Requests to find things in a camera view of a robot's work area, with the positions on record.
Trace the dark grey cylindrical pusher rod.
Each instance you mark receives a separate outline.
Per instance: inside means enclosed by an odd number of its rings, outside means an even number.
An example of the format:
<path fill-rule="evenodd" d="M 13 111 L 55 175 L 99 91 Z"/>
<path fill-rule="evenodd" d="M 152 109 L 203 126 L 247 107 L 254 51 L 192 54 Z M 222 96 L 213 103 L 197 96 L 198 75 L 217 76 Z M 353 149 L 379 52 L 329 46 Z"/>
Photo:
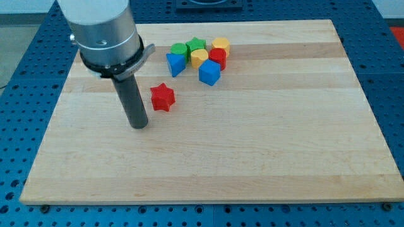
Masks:
<path fill-rule="evenodd" d="M 112 78 L 114 88 L 121 101 L 130 126 L 142 129 L 148 124 L 148 116 L 134 76 L 124 80 Z"/>

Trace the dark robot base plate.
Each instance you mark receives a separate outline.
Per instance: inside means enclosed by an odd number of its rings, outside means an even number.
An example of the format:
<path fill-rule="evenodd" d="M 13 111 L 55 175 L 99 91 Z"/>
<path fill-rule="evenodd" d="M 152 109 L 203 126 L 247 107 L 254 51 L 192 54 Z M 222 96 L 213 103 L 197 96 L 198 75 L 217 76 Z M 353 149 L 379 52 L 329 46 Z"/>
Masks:
<path fill-rule="evenodd" d="M 243 0 L 174 0 L 177 11 L 211 10 L 211 9 L 242 9 Z"/>

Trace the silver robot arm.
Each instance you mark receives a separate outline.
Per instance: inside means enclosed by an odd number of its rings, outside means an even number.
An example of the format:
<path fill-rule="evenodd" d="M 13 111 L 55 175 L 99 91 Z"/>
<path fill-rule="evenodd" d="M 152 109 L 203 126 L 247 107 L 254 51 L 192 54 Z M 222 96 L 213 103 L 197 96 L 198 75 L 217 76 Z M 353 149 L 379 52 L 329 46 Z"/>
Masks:
<path fill-rule="evenodd" d="M 129 124 L 142 129 L 148 124 L 134 77 L 154 53 L 145 45 L 133 18 L 131 2 L 103 0 L 57 0 L 72 31 L 84 65 L 96 76 L 113 82 Z"/>

